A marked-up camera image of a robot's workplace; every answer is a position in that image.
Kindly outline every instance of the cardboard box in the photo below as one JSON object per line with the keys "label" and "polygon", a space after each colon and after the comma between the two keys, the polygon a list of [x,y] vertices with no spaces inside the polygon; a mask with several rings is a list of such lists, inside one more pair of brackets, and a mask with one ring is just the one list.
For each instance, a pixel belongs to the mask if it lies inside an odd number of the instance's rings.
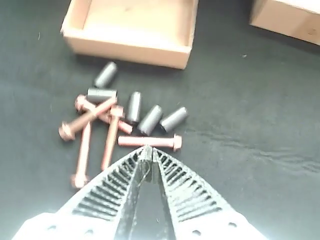
{"label": "cardboard box", "polygon": [[184,69],[198,0],[72,0],[61,32],[75,53]]}
{"label": "cardboard box", "polygon": [[320,45],[320,2],[254,0],[251,25]]}

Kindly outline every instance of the copper-colored bolt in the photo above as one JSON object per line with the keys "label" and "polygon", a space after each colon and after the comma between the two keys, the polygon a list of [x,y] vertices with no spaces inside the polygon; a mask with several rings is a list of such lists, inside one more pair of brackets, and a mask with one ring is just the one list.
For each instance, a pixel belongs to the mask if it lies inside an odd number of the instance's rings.
{"label": "copper-colored bolt", "polygon": [[[86,99],[86,96],[84,96],[84,95],[79,95],[76,98],[74,106],[75,106],[75,109],[78,112],[81,112],[81,111],[92,111],[96,107],[96,105],[94,105],[93,103],[89,102]],[[101,114],[98,118],[100,120],[104,121],[105,123],[110,124],[111,116],[110,116],[109,113]],[[121,120],[119,120],[118,127],[119,127],[119,129],[121,131],[125,132],[126,134],[131,134],[132,130],[133,130],[133,127],[131,125],[129,125],[126,122],[121,121]]]}
{"label": "copper-colored bolt", "polygon": [[120,146],[144,146],[167,147],[176,151],[182,146],[182,137],[174,135],[173,138],[162,137],[143,137],[143,136],[119,136],[118,144]]}
{"label": "copper-colored bolt", "polygon": [[110,110],[110,114],[111,121],[109,125],[108,135],[105,141],[105,149],[101,164],[102,171],[106,170],[110,165],[118,133],[118,124],[120,118],[122,118],[124,115],[124,108],[122,106],[113,106]]}
{"label": "copper-colored bolt", "polygon": [[87,125],[87,123],[95,120],[99,115],[109,110],[112,107],[112,105],[116,103],[116,97],[109,98],[108,100],[98,105],[92,111],[87,111],[86,113],[82,114],[70,123],[66,123],[63,121],[62,126],[59,127],[60,137],[65,141],[74,140],[76,132],[83,129]]}
{"label": "copper-colored bolt", "polygon": [[91,137],[91,122],[88,122],[82,130],[81,144],[79,150],[76,172],[71,176],[71,184],[76,189],[82,189],[88,182],[86,169],[88,164],[89,147]]}

